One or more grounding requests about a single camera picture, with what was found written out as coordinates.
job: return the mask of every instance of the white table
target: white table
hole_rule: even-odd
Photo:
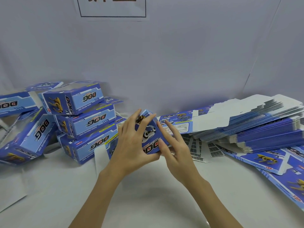
[[[108,162],[105,154],[104,163]],[[304,213],[254,167],[231,157],[199,163],[200,174],[245,228],[304,226]],[[28,196],[0,213],[0,227],[68,227],[95,181],[95,161],[79,166],[62,150],[24,167]],[[164,157],[127,176],[103,227],[205,227],[197,204],[171,176]]]

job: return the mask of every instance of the right hand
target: right hand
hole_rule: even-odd
[[[173,148],[172,151],[175,153],[175,155],[173,156],[171,154],[170,149],[162,139],[158,140],[159,149],[161,150],[162,155],[166,159],[166,163],[171,174],[181,184],[183,184],[185,187],[188,187],[192,183],[192,181],[197,180],[197,178],[201,176],[192,160],[190,150],[184,142],[179,131],[167,120],[165,121],[165,123],[172,131],[174,137],[172,137],[162,127],[159,121],[157,122],[157,126],[162,132],[165,139],[172,145],[171,148]]]

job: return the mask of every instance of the white backdrop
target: white backdrop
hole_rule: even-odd
[[[96,79],[126,111],[187,110],[243,90],[279,2],[150,0],[150,21],[88,22],[73,0],[0,0],[0,50],[15,87]]]
[[[304,0],[282,0],[244,93],[304,102]]]

